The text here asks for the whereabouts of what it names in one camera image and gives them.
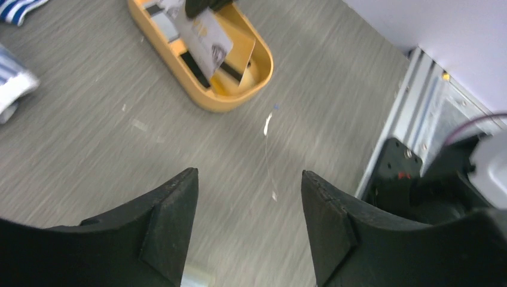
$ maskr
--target yellow tray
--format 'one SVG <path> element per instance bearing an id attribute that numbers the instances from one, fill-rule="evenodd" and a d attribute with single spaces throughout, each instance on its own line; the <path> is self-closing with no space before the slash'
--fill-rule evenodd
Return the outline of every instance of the yellow tray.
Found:
<path id="1" fill-rule="evenodd" d="M 130 14 L 141 31 L 164 59 L 190 98 L 203 109 L 212 112 L 228 112 L 251 99 L 270 80 L 273 74 L 271 51 L 236 4 L 226 5 L 218 14 L 256 39 L 251 65 L 248 68 L 251 69 L 250 72 L 256 84 L 238 94 L 225 94 L 221 89 L 213 91 L 211 88 L 205 88 L 181 57 L 187 52 L 185 44 L 180 39 L 169 42 L 151 20 L 145 5 L 154 2 L 153 0 L 127 0 L 127 2 Z"/>

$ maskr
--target purple cable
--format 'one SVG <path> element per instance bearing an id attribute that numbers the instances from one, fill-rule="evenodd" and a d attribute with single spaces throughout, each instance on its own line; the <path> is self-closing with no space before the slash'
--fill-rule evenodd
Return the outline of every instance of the purple cable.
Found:
<path id="1" fill-rule="evenodd" d="M 445 138 L 445 141 L 444 141 L 444 144 L 442 146 L 447 146 L 447 145 L 450 145 L 453 141 L 453 139 L 459 134 L 461 133 L 464 129 L 466 129 L 467 127 L 479 122 L 479 121 L 482 121 L 482 120 L 491 120 L 491 119 L 494 119 L 494 118 L 504 118 L 504 117 L 507 117 L 507 112 L 500 112 L 500 113 L 497 113 L 497 114 L 490 114 L 490 115 L 482 115 L 480 117 L 476 117 L 476 118 L 473 118 L 469 121 L 467 121 L 466 123 L 462 124 L 461 126 L 457 127 L 456 129 L 453 130 L 452 133 L 450 133 L 447 138 Z"/>

